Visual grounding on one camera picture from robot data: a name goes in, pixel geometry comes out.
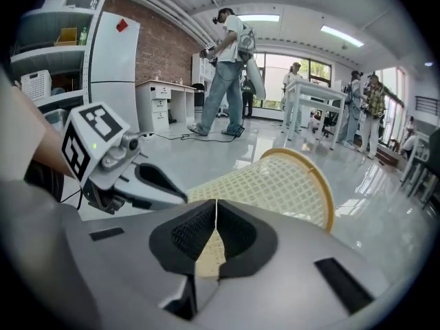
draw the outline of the green bottle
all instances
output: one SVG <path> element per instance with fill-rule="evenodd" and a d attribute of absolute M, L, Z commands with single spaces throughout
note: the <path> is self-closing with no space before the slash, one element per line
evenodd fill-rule
<path fill-rule="evenodd" d="M 80 34 L 79 45 L 86 45 L 86 43 L 87 43 L 87 27 L 84 27 L 84 30 Z"/>

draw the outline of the brick wall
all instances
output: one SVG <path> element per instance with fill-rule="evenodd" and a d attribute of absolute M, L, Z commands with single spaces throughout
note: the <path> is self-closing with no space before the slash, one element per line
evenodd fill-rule
<path fill-rule="evenodd" d="M 106 0 L 104 11 L 119 14 L 140 23 L 136 52 L 136 84 L 154 79 L 160 70 L 167 82 L 182 78 L 191 85 L 193 54 L 201 46 L 170 21 L 130 0 Z"/>

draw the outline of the yellow bin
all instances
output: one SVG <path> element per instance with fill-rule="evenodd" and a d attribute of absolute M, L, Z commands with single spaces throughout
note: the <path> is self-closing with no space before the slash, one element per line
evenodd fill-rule
<path fill-rule="evenodd" d="M 188 200 L 228 199 L 303 219 L 330 232 L 335 210 L 327 180 L 307 157 L 286 148 L 188 191 Z"/>

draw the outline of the man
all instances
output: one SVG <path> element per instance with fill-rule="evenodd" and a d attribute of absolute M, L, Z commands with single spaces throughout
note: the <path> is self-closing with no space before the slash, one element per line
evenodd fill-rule
<path fill-rule="evenodd" d="M 373 74 L 370 77 L 370 89 L 365 92 L 367 95 L 365 108 L 366 119 L 362 127 L 362 146 L 358 149 L 364 153 L 370 137 L 369 159 L 374 159 L 377 153 L 377 143 L 379 142 L 379 123 L 380 118 L 385 112 L 385 91 L 379 78 Z"/>
<path fill-rule="evenodd" d="M 188 125 L 188 129 L 199 135 L 208 135 L 214 122 L 221 101 L 226 93 L 229 103 L 230 123 L 222 134 L 236 136 L 241 130 L 241 109 L 243 106 L 240 92 L 240 74 L 243 61 L 239 58 L 237 37 L 243 31 L 243 22 L 230 8 L 219 11 L 217 21 L 224 23 L 225 38 L 215 48 L 214 55 L 218 55 L 215 75 L 212 80 L 210 95 L 205 100 L 201 121 L 198 124 Z M 207 57 L 205 51 L 200 57 Z"/>
<path fill-rule="evenodd" d="M 349 112 L 347 121 L 342 126 L 338 142 L 349 149 L 354 149 L 353 141 L 355 139 L 356 130 L 358 129 L 358 123 L 360 119 L 360 103 L 362 100 L 367 100 L 364 95 L 363 88 L 361 86 L 360 79 L 362 74 L 359 71 L 351 72 L 351 82 L 348 85 L 348 94 L 346 97 L 345 105 Z"/>
<path fill-rule="evenodd" d="M 407 160 L 410 159 L 411 153 L 413 152 L 414 149 L 414 143 L 417 138 L 413 132 L 410 133 L 409 136 L 410 137 L 405 141 L 404 145 L 401 146 L 400 149 L 400 154 L 401 155 L 405 154 Z"/>
<path fill-rule="evenodd" d="M 298 73 L 298 71 L 301 68 L 301 64 L 300 63 L 294 63 L 289 70 L 289 73 L 286 74 L 284 76 L 283 79 L 283 84 L 284 84 L 284 88 L 283 91 L 284 93 L 286 92 L 286 87 L 292 83 L 295 79 L 303 79 L 303 77 Z M 281 100 L 281 102 L 284 104 L 286 101 L 286 95 L 283 97 L 283 99 Z M 292 118 L 292 107 L 294 105 L 294 102 L 292 99 L 290 99 L 289 103 L 285 105 L 285 111 L 288 112 L 288 116 L 287 116 L 287 127 L 290 125 L 290 121 Z M 303 112 L 301 111 L 301 106 L 298 109 L 298 116 L 296 117 L 296 123 L 295 123 L 295 132 L 301 132 L 301 118 L 303 116 Z"/>
<path fill-rule="evenodd" d="M 247 76 L 244 76 L 243 83 L 241 85 L 241 91 L 243 96 L 243 118 L 245 118 L 245 110 L 247 104 L 247 118 L 252 117 L 252 103 L 254 102 L 254 92 L 252 91 L 252 87 L 250 81 Z"/>

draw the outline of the white ceiling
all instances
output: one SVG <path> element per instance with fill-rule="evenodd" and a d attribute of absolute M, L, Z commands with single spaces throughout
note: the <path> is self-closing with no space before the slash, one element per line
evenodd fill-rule
<path fill-rule="evenodd" d="M 159 0 L 181 12 L 174 16 L 197 23 L 212 39 L 221 28 L 212 23 L 221 7 L 237 14 L 279 14 L 280 22 L 253 22 L 258 44 L 284 45 L 366 71 L 401 65 L 417 74 L 427 61 L 418 32 L 395 0 Z M 361 40 L 360 48 L 320 31 L 323 24 Z"/>

